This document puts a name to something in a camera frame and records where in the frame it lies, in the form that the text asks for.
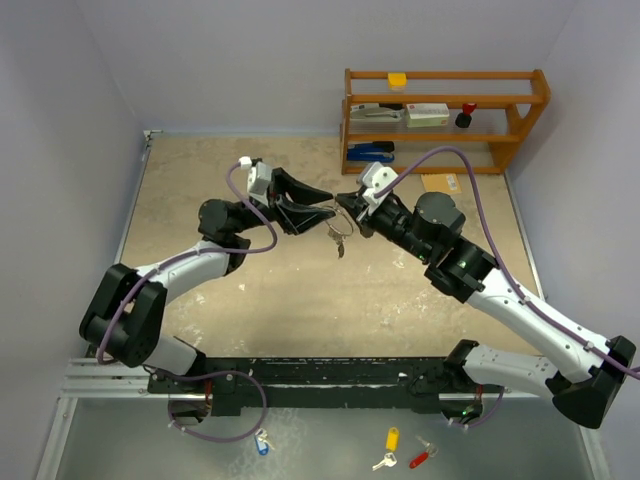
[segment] white wall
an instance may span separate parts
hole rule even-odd
[[[35,475],[142,145],[75,2],[2,2],[0,478]]]
[[[78,3],[146,128],[337,133],[345,68],[537,68],[576,0]]]
[[[543,65],[552,102],[510,169],[549,302],[636,345],[639,26],[637,0],[579,2]],[[603,426],[619,479],[640,471],[639,403],[627,380]]]

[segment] yellow key tag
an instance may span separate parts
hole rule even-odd
[[[400,437],[400,432],[396,427],[391,427],[389,429],[389,433],[387,434],[387,450],[391,452],[395,452],[396,448],[398,448],[398,438]]]

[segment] key ring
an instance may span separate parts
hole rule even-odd
[[[336,215],[340,215],[342,218],[344,218],[347,221],[347,224],[349,225],[350,232],[349,233],[345,233],[345,232],[341,231],[339,228],[337,228],[336,226],[334,226],[331,223],[329,223],[329,220],[325,220],[324,223],[327,224],[327,226],[329,227],[329,229],[333,233],[335,233],[336,235],[339,235],[342,238],[347,238],[347,237],[350,237],[351,235],[353,235],[353,233],[355,232],[355,227],[353,226],[353,223],[351,223],[351,220],[349,219],[347,214],[344,213],[341,208],[339,208],[339,207],[330,207],[328,205],[323,205],[322,208],[324,208],[326,210],[331,210]]]

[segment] beige floor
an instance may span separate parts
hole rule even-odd
[[[209,198],[235,200],[224,173],[241,155],[261,156],[303,182],[332,192],[355,189],[340,175],[337,138],[160,137],[154,141],[123,262],[156,262],[199,240],[197,212]],[[245,173],[236,172],[237,184]],[[464,234],[487,248],[469,179],[455,200],[467,215]],[[505,261],[535,291],[504,179],[480,178],[488,221]],[[413,205],[424,192],[419,176],[396,192]],[[534,352],[497,321],[447,298],[424,278],[424,267],[376,236],[353,236],[338,260],[324,226],[282,235],[278,247],[247,258],[237,272],[175,300],[163,332],[210,356],[446,355],[461,338],[522,353]],[[253,246],[266,229],[245,235]]]

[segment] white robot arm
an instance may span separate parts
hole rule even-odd
[[[463,340],[443,360],[447,373],[462,378],[465,387],[499,385],[550,398],[565,416],[597,428],[625,375],[595,352],[605,352],[628,366],[635,346],[624,337],[608,340],[587,330],[521,285],[517,286],[524,297],[518,296],[496,259],[461,235],[465,218],[449,196],[426,193],[411,212],[392,191],[380,195],[396,177],[391,168],[372,164],[359,178],[360,190],[338,194],[335,200],[363,236],[379,233],[403,248],[427,266],[425,276],[435,288],[499,320],[543,355],[501,352]],[[253,205],[266,220],[277,221],[285,233],[303,233],[334,215],[310,206],[333,198],[330,193],[301,184],[260,161],[252,163],[247,189]],[[160,334],[162,312],[185,292],[239,268],[249,242],[237,234],[261,222],[242,204],[222,200],[205,202],[199,217],[198,230],[204,239],[191,249],[160,263],[135,269],[114,265],[107,271],[80,327],[83,338],[100,345],[109,337],[106,351],[131,367],[146,365],[183,376],[207,372],[204,354]],[[132,290],[138,286],[133,308],[123,314],[125,321],[114,321],[117,306],[127,294],[133,298]],[[585,342],[545,322],[532,306]],[[115,328],[107,335],[110,324]]]

